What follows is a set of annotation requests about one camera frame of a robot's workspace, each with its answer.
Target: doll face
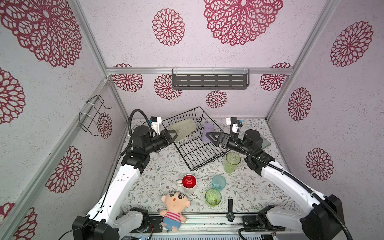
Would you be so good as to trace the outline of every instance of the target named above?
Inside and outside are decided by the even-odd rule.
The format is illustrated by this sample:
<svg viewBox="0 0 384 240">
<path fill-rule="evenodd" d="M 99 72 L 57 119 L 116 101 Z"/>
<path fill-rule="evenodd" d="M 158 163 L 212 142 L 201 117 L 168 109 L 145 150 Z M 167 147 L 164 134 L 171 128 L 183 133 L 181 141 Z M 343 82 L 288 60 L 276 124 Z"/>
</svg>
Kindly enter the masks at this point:
<svg viewBox="0 0 384 240">
<path fill-rule="evenodd" d="M 165 202 L 167 210 L 171 212 L 181 213 L 186 207 L 191 205 L 187 196 L 180 192 L 170 192 L 161 198 Z"/>
</svg>

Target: stuffed doll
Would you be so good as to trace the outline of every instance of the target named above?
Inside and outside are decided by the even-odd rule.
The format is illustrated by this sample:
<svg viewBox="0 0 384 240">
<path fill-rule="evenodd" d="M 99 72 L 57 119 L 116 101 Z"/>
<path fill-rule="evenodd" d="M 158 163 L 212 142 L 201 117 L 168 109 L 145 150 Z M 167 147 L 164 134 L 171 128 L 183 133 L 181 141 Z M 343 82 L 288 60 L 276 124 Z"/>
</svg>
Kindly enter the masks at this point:
<svg viewBox="0 0 384 240">
<path fill-rule="evenodd" d="M 188 201 L 187 196 L 180 192 L 170 192 L 162 196 L 161 200 L 165 202 L 167 207 L 167 210 L 160 212 L 160 215 L 164 216 L 161 225 L 172 232 L 177 232 L 181 222 L 187 221 L 187 219 L 181 215 L 181 212 L 186 207 L 191 206 L 191 202 Z"/>
</svg>

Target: dish rack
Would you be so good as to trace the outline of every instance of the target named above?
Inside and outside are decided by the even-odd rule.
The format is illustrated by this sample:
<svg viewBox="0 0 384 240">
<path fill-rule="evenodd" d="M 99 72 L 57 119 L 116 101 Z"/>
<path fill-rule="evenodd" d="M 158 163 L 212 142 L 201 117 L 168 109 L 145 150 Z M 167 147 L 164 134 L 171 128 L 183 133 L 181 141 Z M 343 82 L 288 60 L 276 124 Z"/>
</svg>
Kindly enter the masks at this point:
<svg viewBox="0 0 384 240">
<path fill-rule="evenodd" d="M 162 125 L 164 128 L 167 128 L 168 126 L 187 119 L 193 119 L 195 121 L 196 130 L 182 140 L 174 142 L 174 145 L 184 159 L 189 170 L 194 171 L 220 158 L 228 151 L 228 149 L 222 149 L 221 147 L 216 147 L 211 142 L 205 143 L 201 140 L 204 126 L 207 123 L 212 123 L 215 126 L 215 132 L 223 132 L 223 130 L 201 107 L 194 108 L 163 120 Z"/>
</svg>

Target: blue shorts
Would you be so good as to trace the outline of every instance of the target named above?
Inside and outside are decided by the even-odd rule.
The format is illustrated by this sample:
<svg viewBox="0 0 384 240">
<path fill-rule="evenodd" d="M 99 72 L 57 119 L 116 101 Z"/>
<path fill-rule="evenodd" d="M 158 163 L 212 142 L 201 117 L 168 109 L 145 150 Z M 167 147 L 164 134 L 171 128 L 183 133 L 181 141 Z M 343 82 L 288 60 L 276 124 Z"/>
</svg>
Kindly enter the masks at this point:
<svg viewBox="0 0 384 240">
<path fill-rule="evenodd" d="M 163 223 L 166 223 L 167 224 L 166 229 L 171 231 L 172 231 L 172 227 L 177 227 L 177 229 L 179 229 L 181 225 L 181 222 L 170 219 L 168 217 L 163 218 Z"/>
</svg>

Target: table surface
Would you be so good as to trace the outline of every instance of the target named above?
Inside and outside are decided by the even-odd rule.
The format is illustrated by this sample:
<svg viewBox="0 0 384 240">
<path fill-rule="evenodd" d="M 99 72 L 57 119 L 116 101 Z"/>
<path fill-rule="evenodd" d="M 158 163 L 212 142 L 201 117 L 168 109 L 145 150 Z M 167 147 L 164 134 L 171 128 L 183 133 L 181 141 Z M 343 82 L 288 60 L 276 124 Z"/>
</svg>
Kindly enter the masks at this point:
<svg viewBox="0 0 384 240">
<path fill-rule="evenodd" d="M 225 119 L 214 119 L 214 121 L 223 131 L 229 132 Z M 144 120 L 141 119 L 133 120 L 132 129 L 143 122 Z M 264 138 L 271 142 L 271 145 L 264 151 L 285 167 L 265 120 L 242 119 L 242 123 L 239 138 L 242 138 L 243 133 L 248 129 L 259 131 Z M 240 156 L 242 159 L 245 158 L 245 155 L 240 154 Z M 234 173 L 227 174 L 224 171 L 225 156 L 191 172 L 173 144 L 162 149 L 160 153 L 152 153 L 150 157 L 151 160 L 143 174 L 136 180 L 125 197 L 123 203 L 125 212 L 132 207 L 147 209 L 149 212 L 166 209 L 161 197 L 170 191 L 180 192 L 181 187 L 176 185 L 176 181 L 186 174 L 193 174 L 196 177 L 197 190 L 187 195 L 191 206 L 184 212 L 227 212 L 228 198 L 233 199 L 233 212 L 257 212 L 269 204 L 283 206 L 287 210 L 300 210 L 291 197 L 272 182 L 249 169 L 244 160 L 237 166 Z M 205 192 L 211 188 L 211 181 L 215 175 L 223 176 L 227 185 L 220 192 L 222 201 L 217 206 L 210 207 L 205 202 Z"/>
</svg>

